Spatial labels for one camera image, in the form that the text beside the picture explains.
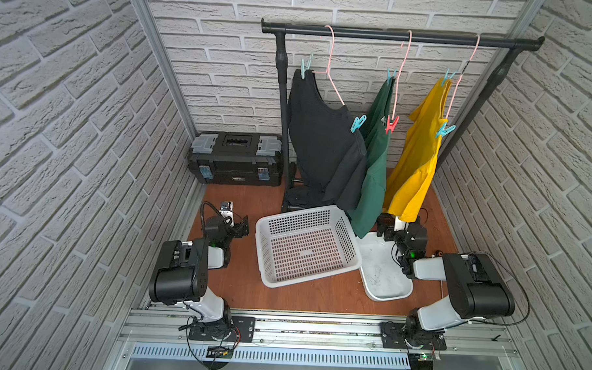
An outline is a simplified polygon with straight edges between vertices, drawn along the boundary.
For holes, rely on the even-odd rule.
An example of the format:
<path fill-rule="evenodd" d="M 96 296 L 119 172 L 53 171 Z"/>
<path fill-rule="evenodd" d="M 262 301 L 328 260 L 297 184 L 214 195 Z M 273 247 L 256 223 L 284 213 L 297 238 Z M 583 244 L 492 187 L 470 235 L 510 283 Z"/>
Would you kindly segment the white perforated laundry basket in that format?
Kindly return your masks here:
<path fill-rule="evenodd" d="M 346 213 L 337 206 L 265 216 L 255 225 L 263 284 L 275 289 L 358 270 L 362 257 Z"/>

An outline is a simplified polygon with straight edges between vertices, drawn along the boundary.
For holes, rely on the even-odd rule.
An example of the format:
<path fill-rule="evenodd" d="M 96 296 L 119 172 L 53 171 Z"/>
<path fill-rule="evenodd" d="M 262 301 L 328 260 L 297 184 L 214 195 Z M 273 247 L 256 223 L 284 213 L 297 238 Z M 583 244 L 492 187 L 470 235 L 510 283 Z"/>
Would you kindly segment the black t-shirt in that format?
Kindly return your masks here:
<path fill-rule="evenodd" d="M 357 207 L 367 171 L 367 148 L 360 133 L 351 131 L 349 108 L 329 106 L 313 71 L 296 70 L 289 95 L 289 136 L 303 180 L 287 191 L 292 206 Z"/>

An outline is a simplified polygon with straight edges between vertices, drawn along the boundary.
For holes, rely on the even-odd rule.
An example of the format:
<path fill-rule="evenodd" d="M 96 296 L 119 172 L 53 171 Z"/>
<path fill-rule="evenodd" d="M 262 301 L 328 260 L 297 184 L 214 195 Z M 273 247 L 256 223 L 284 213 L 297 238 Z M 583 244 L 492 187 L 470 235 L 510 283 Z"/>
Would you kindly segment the pink hanger of black shirt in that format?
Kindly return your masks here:
<path fill-rule="evenodd" d="M 332 75 L 331 75 L 332 57 L 333 57 L 333 53 L 334 53 L 336 33 L 335 33 L 335 31 L 334 31 L 334 29 L 332 28 L 331 25 L 327 25 L 326 24 L 324 26 L 324 28 L 326 28 L 326 29 L 328 29 L 330 31 L 330 33 L 331 33 L 331 40 L 330 40 L 330 49 L 329 49 L 329 56 L 328 56 L 328 60 L 327 60 L 326 69 L 325 69 L 325 71 L 322 74 L 326 74 L 327 75 L 327 78 L 328 78 L 328 80 L 330 82 L 330 85 L 332 86 L 333 90 L 335 91 L 335 94 L 337 95 L 337 97 L 338 97 L 338 99 L 340 101 L 340 104 L 342 106 L 345 106 L 345 103 L 344 103 L 345 101 L 342 99 L 342 97 L 341 97 L 341 95 L 339 93 L 339 90 L 336 87 L 336 84 L 335 84 L 335 82 L 334 82 L 334 80 L 332 78 Z"/>

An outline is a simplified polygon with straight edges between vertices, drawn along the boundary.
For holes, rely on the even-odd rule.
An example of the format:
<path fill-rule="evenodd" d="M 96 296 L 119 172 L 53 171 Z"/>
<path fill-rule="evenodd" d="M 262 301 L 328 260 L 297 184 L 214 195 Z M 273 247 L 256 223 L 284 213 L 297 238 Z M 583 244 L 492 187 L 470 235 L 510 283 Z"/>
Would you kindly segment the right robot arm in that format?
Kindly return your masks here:
<path fill-rule="evenodd" d="M 377 236 L 393 244 L 392 258 L 407 278 L 447 284 L 447 297 L 407 316 L 403 331 L 408 337 L 439 334 L 469 321 L 492 325 L 494 318 L 513 315 L 515 297 L 491 255 L 447 252 L 428 258 L 428 238 L 420 222 L 405 223 L 390 214 L 381 214 L 376 226 Z"/>

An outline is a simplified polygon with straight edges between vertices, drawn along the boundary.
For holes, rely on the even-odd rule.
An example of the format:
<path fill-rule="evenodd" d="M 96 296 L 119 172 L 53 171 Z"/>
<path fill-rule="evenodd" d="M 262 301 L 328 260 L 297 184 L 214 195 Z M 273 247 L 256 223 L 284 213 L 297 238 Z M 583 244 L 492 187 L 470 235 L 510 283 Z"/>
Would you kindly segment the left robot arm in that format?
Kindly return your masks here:
<path fill-rule="evenodd" d="M 200 215 L 202 237 L 193 241 L 167 241 L 160 248 L 148 294 L 151 302 L 182 306 L 195 314 L 202 325 L 232 329 L 233 319 L 228 303 L 209 289 L 211 270 L 224 269 L 232 258 L 233 240 L 249 235 L 249 219 L 239 217 L 233 203 L 226 201 L 216 207 L 205 201 L 215 215 Z"/>

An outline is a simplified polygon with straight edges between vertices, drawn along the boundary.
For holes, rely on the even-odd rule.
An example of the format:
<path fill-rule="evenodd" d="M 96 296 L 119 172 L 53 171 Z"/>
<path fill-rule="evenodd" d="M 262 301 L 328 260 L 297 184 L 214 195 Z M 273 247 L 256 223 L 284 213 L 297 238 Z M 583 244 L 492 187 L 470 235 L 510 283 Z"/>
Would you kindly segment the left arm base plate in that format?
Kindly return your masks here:
<path fill-rule="evenodd" d="M 216 322 L 190 324 L 188 339 L 191 341 L 217 341 L 223 344 L 234 343 L 236 339 L 239 343 L 251 343 L 255 330 L 255 317 L 232 316 L 231 322 L 223 319 Z"/>

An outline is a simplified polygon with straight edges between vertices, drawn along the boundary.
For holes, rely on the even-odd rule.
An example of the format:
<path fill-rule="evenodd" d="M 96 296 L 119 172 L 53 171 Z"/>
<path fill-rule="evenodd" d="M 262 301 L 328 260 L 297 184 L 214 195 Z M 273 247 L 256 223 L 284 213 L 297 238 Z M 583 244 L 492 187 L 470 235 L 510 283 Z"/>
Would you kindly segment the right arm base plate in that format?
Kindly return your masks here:
<path fill-rule="evenodd" d="M 442 330 L 426 331 L 404 322 L 382 322 L 379 325 L 384 349 L 430 349 L 445 351 L 447 344 Z"/>

